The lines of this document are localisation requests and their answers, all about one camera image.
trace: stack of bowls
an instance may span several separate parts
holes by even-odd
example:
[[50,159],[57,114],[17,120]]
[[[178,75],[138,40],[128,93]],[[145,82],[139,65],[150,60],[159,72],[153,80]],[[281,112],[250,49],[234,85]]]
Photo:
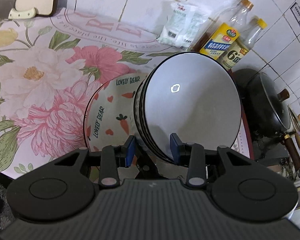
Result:
[[218,62],[184,52],[164,60],[140,84],[130,120],[144,151],[174,163],[171,133],[209,150],[231,147],[240,128],[241,103],[231,76]]

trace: black pot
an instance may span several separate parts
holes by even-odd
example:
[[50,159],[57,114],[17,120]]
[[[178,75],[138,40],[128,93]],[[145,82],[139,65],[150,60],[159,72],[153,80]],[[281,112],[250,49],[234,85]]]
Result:
[[280,93],[274,82],[264,74],[256,74],[247,84],[245,111],[252,133],[258,136],[278,138],[287,148],[295,170],[300,170],[300,155],[287,134],[290,128],[290,115],[285,100],[290,97],[284,89]]

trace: bottle cap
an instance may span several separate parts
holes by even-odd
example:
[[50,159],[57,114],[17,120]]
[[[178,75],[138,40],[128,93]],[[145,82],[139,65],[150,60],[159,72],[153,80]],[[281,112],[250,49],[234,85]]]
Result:
[[258,24],[262,29],[265,29],[265,28],[267,27],[266,22],[265,22],[263,19],[261,19],[261,18],[257,21],[257,24]]
[[251,10],[253,7],[253,3],[249,0],[241,0],[241,3],[249,10]]

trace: bottle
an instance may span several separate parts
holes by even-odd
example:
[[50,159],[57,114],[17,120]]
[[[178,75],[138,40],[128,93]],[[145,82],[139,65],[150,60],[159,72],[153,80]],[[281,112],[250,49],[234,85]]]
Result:
[[253,48],[260,32],[266,27],[267,24],[264,20],[258,19],[252,27],[241,33],[240,37],[232,43],[217,61],[223,65],[225,69],[231,69]]
[[222,12],[192,51],[217,59],[240,35],[240,31],[247,27],[247,14],[252,7],[249,0],[241,0],[236,7]]

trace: white packet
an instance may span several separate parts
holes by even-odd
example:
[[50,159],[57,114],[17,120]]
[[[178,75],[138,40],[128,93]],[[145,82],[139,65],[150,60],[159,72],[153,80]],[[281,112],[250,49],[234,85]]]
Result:
[[173,2],[171,7],[173,14],[157,41],[187,50],[208,16],[198,6],[186,2]]

